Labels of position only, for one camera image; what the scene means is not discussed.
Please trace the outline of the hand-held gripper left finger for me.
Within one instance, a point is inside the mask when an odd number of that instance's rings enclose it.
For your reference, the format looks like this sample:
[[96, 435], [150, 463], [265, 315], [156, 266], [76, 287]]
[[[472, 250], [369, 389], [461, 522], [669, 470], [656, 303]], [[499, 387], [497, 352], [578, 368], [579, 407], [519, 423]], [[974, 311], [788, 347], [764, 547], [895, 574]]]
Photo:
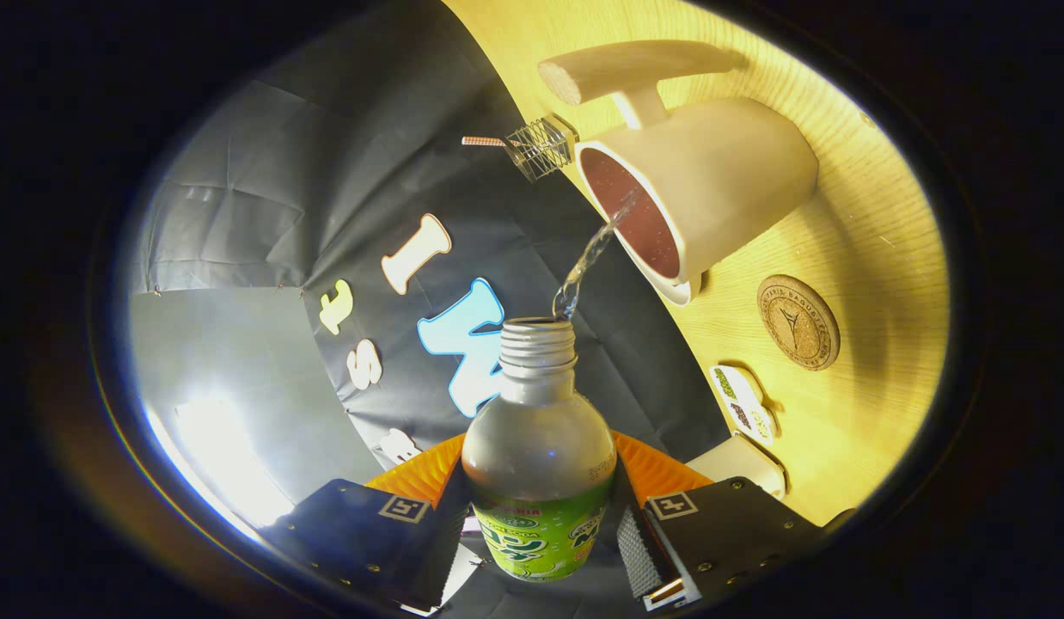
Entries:
[[442, 606], [470, 507], [460, 434], [367, 483], [333, 479], [266, 529], [320, 576], [387, 606]]

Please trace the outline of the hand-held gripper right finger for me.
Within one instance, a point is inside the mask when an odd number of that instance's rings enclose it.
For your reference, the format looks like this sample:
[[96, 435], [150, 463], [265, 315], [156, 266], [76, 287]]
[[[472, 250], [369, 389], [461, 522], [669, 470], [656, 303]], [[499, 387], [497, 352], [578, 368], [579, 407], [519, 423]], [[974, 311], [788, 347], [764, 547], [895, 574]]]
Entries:
[[716, 606], [815, 555], [829, 528], [812, 524], [754, 481], [701, 473], [622, 432], [612, 501], [632, 596], [650, 614]]

